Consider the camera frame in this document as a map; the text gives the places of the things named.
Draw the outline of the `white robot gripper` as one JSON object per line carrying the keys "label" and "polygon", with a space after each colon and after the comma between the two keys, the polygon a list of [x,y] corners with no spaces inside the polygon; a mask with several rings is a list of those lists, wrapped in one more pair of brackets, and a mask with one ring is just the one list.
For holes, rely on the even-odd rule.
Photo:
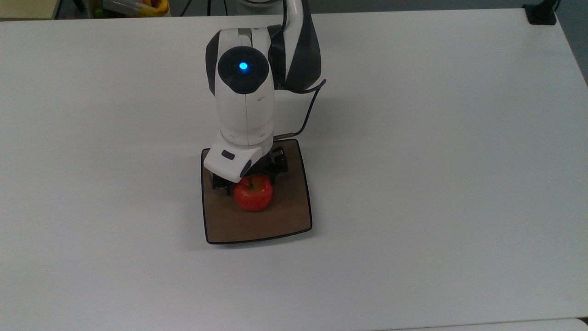
{"label": "white robot gripper", "polygon": [[[231,196],[235,183],[264,156],[260,147],[243,145],[213,145],[204,158],[204,167],[210,171],[213,190],[224,190]],[[288,172],[288,160],[283,147],[274,148],[266,157],[263,174],[275,185],[277,177]]]}

